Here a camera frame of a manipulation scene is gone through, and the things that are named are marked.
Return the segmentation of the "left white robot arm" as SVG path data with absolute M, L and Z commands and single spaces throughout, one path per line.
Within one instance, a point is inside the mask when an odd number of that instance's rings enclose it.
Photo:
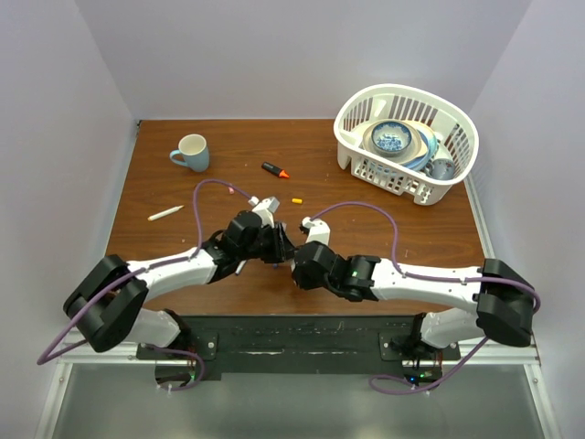
M 194 249 L 142 262 L 125 262 L 116 254 L 102 258 L 63 310 L 90 346 L 105 352 L 124 341 L 140 343 L 145 328 L 156 326 L 143 308 L 150 298 L 213 284 L 245 261 L 288 262 L 295 251 L 281 222 L 265 224 L 258 213 L 244 210 Z

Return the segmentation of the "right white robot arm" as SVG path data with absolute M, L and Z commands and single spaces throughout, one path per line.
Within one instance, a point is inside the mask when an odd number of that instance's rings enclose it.
M 409 335 L 389 341 L 404 359 L 428 359 L 478 337 L 514 348 L 531 343 L 537 299 L 530 285 L 498 260 L 452 270 L 399 265 L 376 256 L 344 258 L 311 241 L 295 253 L 292 278 L 303 290 L 324 288 L 350 302 L 414 300 L 444 306 L 440 313 L 416 315 Z

